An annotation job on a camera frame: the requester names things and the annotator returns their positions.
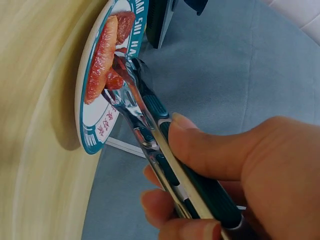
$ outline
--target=plate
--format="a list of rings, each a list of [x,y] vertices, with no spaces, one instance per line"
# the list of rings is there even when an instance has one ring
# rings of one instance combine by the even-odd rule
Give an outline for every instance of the plate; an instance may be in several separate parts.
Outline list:
[[[116,49],[123,51],[126,48],[126,54],[137,57],[147,22],[148,3],[148,0],[109,0],[95,21],[86,41],[77,73],[74,110],[79,141],[90,155],[96,154],[104,146],[119,115],[119,112],[101,94],[90,104],[85,103],[87,82],[102,32],[110,16],[117,16],[119,23],[117,31],[119,31],[120,23],[125,24],[126,21],[120,21],[118,14],[134,13],[135,19],[130,34],[122,44],[117,43]]]

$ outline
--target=red fruit flesh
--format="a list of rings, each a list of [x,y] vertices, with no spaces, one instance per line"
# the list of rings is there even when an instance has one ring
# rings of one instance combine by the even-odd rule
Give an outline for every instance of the red fruit flesh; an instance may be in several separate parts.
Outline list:
[[[108,90],[117,90],[122,88],[124,84],[124,79],[120,76],[113,68],[106,74],[105,88]]]
[[[136,20],[136,15],[132,11],[123,11],[116,13],[115,16],[118,19],[118,32],[117,32],[117,42],[116,44],[123,44],[134,25]]]
[[[84,96],[85,104],[91,104],[105,88],[106,74],[113,64],[116,51],[117,31],[118,19],[116,16],[110,16],[102,30],[92,59]]]

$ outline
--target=hand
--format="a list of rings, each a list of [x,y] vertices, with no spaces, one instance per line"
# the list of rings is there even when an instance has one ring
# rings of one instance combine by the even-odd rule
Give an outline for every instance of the hand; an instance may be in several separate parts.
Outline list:
[[[169,144],[184,164],[221,181],[262,237],[320,239],[320,127],[273,117],[248,132],[216,136],[175,113]],[[144,175],[160,187],[150,166]],[[220,239],[216,220],[176,218],[161,189],[142,193],[141,204],[159,240]]]

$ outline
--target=tongs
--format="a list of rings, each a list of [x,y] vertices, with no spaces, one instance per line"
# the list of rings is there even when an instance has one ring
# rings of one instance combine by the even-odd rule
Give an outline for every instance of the tongs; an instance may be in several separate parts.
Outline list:
[[[124,79],[103,97],[124,116],[180,218],[216,219],[224,240],[258,239],[217,180],[203,177],[175,158],[168,143],[170,115],[149,87],[151,73],[138,58],[115,55],[113,69]]]

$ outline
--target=gray floor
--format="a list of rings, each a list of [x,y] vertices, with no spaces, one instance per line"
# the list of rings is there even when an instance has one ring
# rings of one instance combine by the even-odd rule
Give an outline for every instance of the gray floor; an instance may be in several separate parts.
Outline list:
[[[284,115],[320,124],[320,47],[258,0],[210,0],[198,17],[183,2],[160,50],[143,46],[154,90],[170,112],[228,135]],[[112,136],[136,144],[124,121]],[[146,160],[106,146],[82,240],[153,240],[139,195]]]

